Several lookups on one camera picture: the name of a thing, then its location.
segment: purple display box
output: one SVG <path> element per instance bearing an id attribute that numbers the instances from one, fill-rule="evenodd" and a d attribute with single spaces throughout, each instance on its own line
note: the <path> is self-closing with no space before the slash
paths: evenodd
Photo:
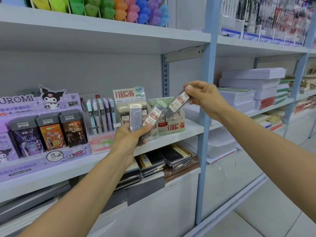
<path id="1" fill-rule="evenodd" d="M 40 91 L 40 97 L 26 95 L 0 98 L 0 121 L 2 123 L 8 123 L 10 120 L 19 117 L 61 112 L 72 109 L 78 109 L 82 112 L 79 94 L 65 94 L 65 90 L 50 91 L 42 86 L 40 86 Z M 88 155 L 91 155 L 89 143 L 6 161 L 0 163 L 0 182 Z"/>

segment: floor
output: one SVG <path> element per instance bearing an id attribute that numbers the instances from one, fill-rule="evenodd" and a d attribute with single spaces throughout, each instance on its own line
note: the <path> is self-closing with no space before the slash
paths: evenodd
<path id="1" fill-rule="evenodd" d="M 306 140 L 302 147 L 316 154 L 316 134 Z M 304 213 L 300 213 L 286 234 L 279 235 L 276 230 L 267 236 L 261 235 L 247 221 L 232 211 L 213 227 L 204 237 L 312 237 L 316 233 L 316 224 L 311 221 Z"/>

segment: yellow highlighter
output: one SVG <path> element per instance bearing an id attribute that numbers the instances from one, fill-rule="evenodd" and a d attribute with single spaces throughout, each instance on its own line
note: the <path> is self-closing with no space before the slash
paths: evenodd
<path id="1" fill-rule="evenodd" d="M 66 6 L 63 0 L 49 0 L 52 10 L 55 12 L 66 12 Z"/>
<path id="2" fill-rule="evenodd" d="M 48 0 L 32 0 L 32 2 L 38 9 L 51 11 Z"/>

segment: black notebook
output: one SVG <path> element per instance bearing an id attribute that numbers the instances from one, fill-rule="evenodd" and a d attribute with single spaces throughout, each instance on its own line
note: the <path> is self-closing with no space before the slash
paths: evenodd
<path id="1" fill-rule="evenodd" d="M 152 150 L 136 157 L 142 171 L 160 166 L 166 162 L 166 158 L 159 150 Z"/>
<path id="2" fill-rule="evenodd" d="M 191 153 L 176 143 L 161 147 L 159 150 L 167 159 L 168 164 L 174 164 L 182 161 L 183 159 L 192 157 Z"/>

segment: person's right hand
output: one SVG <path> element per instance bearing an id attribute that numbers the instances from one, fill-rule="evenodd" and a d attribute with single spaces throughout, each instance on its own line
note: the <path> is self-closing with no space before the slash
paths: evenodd
<path id="1" fill-rule="evenodd" d="M 199 105 L 209 117 L 219 122 L 222 122 L 223 113 L 232 108 L 213 84 L 196 80 L 185 84 L 184 90 L 193 97 L 190 104 Z"/>

